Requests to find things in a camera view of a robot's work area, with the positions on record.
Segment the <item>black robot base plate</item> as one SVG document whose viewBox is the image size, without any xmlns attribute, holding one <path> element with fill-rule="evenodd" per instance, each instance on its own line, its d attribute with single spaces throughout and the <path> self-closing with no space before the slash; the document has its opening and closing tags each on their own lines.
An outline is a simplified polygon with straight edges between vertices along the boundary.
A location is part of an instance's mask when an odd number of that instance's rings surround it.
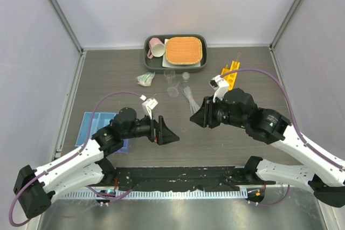
<svg viewBox="0 0 345 230">
<path fill-rule="evenodd" d="M 235 166 L 206 167 L 118 167 L 105 183 L 92 187 L 118 187 L 120 191 L 186 192 L 201 190 L 236 191 L 241 185 L 273 185 L 259 179 L 249 170 Z"/>
</svg>

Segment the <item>clear glass beaker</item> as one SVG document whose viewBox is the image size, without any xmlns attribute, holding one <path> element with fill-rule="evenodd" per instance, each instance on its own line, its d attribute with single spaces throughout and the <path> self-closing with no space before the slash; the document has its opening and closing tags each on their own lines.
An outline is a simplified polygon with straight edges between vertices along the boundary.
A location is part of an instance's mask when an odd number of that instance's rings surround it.
<svg viewBox="0 0 345 230">
<path fill-rule="evenodd" d="M 167 68 L 164 70 L 163 74 L 164 74 L 168 84 L 172 84 L 175 82 L 175 70 L 174 69 Z"/>
</svg>

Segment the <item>yellow test tube rack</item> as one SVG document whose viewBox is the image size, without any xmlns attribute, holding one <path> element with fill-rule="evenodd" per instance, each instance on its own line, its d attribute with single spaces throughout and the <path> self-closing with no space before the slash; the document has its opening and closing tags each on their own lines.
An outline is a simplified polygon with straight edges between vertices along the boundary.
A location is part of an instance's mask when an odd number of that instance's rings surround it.
<svg viewBox="0 0 345 230">
<path fill-rule="evenodd" d="M 224 68 L 222 68 L 221 75 L 224 75 L 224 74 L 226 74 L 228 72 L 232 72 L 232 71 L 238 70 L 239 68 L 240 68 L 240 62 L 232 61 L 230 66 L 226 65 Z M 229 84 L 228 90 L 233 90 L 235 82 L 236 82 L 236 78 L 237 78 L 237 73 L 231 73 L 231 74 L 228 74 L 228 75 L 226 75 L 224 77 L 224 79 Z"/>
</svg>

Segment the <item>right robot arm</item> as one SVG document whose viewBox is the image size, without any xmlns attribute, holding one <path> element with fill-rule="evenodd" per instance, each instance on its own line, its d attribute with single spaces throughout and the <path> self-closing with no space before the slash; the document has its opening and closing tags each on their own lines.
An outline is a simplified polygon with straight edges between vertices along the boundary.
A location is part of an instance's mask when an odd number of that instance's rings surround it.
<svg viewBox="0 0 345 230">
<path fill-rule="evenodd" d="M 190 121 L 202 128 L 226 124 L 244 129 L 254 140 L 284 151 L 301 163 L 290 166 L 251 156 L 236 179 L 249 184 L 284 183 L 312 193 L 329 206 L 344 206 L 344 161 L 298 134 L 296 126 L 279 112 L 259 108 L 240 88 L 227 92 L 223 99 L 206 96 Z"/>
</svg>

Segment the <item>plastic glove packet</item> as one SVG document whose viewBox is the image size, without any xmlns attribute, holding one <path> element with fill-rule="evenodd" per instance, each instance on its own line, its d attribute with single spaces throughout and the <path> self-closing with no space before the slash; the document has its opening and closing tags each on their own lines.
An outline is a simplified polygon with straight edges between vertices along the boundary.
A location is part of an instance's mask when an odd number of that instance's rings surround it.
<svg viewBox="0 0 345 230">
<path fill-rule="evenodd" d="M 136 77 L 137 84 L 143 87 L 150 87 L 155 77 L 155 72 L 147 72 Z"/>
</svg>

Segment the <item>clear glass stoppered bottle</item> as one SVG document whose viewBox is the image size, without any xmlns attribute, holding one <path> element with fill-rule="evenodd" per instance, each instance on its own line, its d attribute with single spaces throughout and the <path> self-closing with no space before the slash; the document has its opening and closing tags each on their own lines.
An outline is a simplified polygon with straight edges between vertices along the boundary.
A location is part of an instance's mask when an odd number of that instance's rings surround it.
<svg viewBox="0 0 345 230">
<path fill-rule="evenodd" d="M 188 82 L 190 79 L 190 74 L 188 72 L 182 73 L 182 79 L 184 82 Z"/>
</svg>

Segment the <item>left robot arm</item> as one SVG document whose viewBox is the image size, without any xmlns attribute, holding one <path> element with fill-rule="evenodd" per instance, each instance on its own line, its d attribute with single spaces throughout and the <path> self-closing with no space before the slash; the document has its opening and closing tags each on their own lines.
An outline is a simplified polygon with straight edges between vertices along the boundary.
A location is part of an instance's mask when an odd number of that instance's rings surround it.
<svg viewBox="0 0 345 230">
<path fill-rule="evenodd" d="M 132 108 L 124 108 L 82 145 L 48 164 L 33 169 L 20 169 L 13 191 L 28 219 L 44 213 L 58 198 L 84 186 L 110 186 L 115 179 L 115 167 L 107 156 L 123 147 L 131 138 L 147 137 L 158 145 L 179 141 L 165 124 L 146 115 L 137 118 Z"/>
</svg>

